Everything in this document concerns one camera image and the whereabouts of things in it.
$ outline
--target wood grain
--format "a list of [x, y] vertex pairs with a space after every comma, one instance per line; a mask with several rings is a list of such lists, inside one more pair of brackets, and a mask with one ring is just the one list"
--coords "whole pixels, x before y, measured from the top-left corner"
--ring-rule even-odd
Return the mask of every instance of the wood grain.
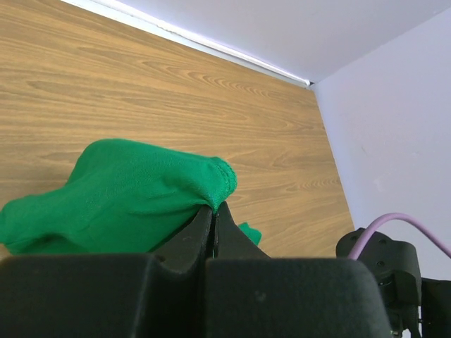
[[96, 139], [220, 156], [271, 256], [352, 229], [313, 93], [58, 0], [0, 3], [0, 206], [60, 187]]

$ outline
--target wire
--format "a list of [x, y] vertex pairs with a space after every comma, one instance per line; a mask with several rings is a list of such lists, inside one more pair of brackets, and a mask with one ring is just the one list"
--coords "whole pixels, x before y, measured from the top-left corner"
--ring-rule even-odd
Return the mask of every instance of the wire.
[[421, 231], [426, 237], [428, 237], [441, 251], [443, 251], [448, 257], [451, 258], [451, 250], [446, 247], [446, 245], [441, 242], [432, 232], [430, 232], [423, 224], [421, 224], [415, 218], [405, 214], [405, 213], [386, 213], [380, 217], [377, 217], [371, 224], [362, 232], [360, 238], [357, 240], [356, 244], [352, 248], [350, 254], [347, 256], [350, 259], [357, 260], [365, 246], [368, 244], [371, 236], [374, 232], [383, 224], [387, 223], [389, 220], [403, 220], [410, 225], [413, 225], [416, 229]]

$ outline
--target folded cloth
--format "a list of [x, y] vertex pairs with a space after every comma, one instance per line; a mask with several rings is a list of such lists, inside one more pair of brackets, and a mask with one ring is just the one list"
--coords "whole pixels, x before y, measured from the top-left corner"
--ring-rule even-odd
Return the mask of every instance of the folded cloth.
[[[0, 243], [12, 254], [147, 252], [236, 189], [232, 168], [125, 139], [90, 144], [60, 189], [7, 203]], [[256, 243], [259, 232], [242, 227]]]

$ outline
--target green cloth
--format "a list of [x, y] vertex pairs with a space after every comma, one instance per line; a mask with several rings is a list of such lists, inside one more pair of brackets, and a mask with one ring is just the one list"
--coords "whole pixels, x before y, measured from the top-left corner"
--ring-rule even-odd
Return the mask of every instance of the green cloth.
[[[7, 203], [0, 243], [12, 254], [146, 252], [200, 206], [216, 212], [236, 186], [220, 158], [104, 139], [85, 149], [62, 188]], [[258, 244], [258, 231], [241, 229]]]

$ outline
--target green towel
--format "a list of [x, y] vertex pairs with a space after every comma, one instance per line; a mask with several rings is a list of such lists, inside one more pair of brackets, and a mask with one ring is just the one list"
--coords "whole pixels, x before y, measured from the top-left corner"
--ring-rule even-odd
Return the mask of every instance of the green towel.
[[[0, 243], [12, 254], [146, 252], [200, 206], [216, 212], [236, 186], [220, 158], [104, 139], [85, 149], [62, 188], [7, 203]], [[258, 231], [241, 229], [258, 244]]]

